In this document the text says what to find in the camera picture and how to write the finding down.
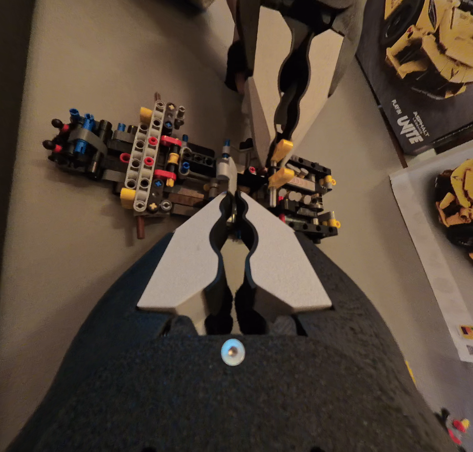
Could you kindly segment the grey desk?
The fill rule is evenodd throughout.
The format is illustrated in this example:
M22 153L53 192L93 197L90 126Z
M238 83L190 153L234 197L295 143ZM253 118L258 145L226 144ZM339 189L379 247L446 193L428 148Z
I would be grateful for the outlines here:
M240 134L224 84L233 21L226 0L36 0L1 280L1 451L33 414L92 308L164 234L134 221L107 184L59 171L42 141L71 107L114 124L155 92L186 107L185 132L221 147ZM331 168L325 199L340 235L320 248L369 296L431 409L472 421L472 364L459 360L391 189L402 168L356 60L296 153Z

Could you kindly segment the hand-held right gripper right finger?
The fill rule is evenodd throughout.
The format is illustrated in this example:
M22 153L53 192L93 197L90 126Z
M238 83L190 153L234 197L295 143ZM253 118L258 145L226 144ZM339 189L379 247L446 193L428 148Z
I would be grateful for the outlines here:
M236 192L236 224L248 249L235 294L240 332L263 335L279 317L332 307L293 229L245 193Z

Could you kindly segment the brick-built toy car chassis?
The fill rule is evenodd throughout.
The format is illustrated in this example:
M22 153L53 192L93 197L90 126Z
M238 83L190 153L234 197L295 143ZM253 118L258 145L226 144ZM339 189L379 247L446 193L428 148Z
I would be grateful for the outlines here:
M48 159L62 171L93 181L108 181L121 206L136 220L137 239L145 238L145 219L191 217L227 190L216 179L222 156L179 134L184 106L163 101L141 107L137 125L98 120L69 110L69 121L53 119L57 134L42 141ZM340 222L322 198L336 181L329 168L291 156L284 170L260 166L251 137L230 155L237 168L237 191L253 198L294 231L315 243L338 234Z

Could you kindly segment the grey curved brick panel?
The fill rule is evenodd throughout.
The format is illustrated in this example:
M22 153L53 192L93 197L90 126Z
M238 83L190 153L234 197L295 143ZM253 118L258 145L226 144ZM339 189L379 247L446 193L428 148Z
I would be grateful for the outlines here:
M226 139L222 148L222 156L216 163L216 179L227 183L227 192L232 196L237 191L237 168L231 157L231 141Z

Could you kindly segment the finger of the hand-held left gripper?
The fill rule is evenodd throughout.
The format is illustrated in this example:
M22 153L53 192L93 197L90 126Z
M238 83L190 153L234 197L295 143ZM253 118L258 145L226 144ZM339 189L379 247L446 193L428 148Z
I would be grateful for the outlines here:
M300 142L329 98L343 36L307 33L284 63L284 138Z
M284 92L281 69L292 45L292 32L280 11L261 6L258 16L253 74L245 83L245 111L260 166L272 161L277 139L277 112Z

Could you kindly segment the dark toy car box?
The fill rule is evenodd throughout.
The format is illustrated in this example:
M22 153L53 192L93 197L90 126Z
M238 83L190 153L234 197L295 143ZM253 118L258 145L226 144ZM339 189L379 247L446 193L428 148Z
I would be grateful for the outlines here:
M404 153L472 130L473 0L367 0L356 56Z

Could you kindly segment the toy car instruction booklet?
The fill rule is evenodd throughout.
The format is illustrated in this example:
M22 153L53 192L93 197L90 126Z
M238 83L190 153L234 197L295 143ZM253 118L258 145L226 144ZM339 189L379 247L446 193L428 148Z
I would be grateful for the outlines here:
M390 175L459 358L473 361L472 141Z

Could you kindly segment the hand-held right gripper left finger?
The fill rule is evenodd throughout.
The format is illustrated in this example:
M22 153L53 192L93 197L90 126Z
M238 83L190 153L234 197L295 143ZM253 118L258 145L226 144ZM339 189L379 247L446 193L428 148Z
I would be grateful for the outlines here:
M221 249L234 196L223 193L180 225L153 272L137 308L204 323L208 335L231 333L234 320Z

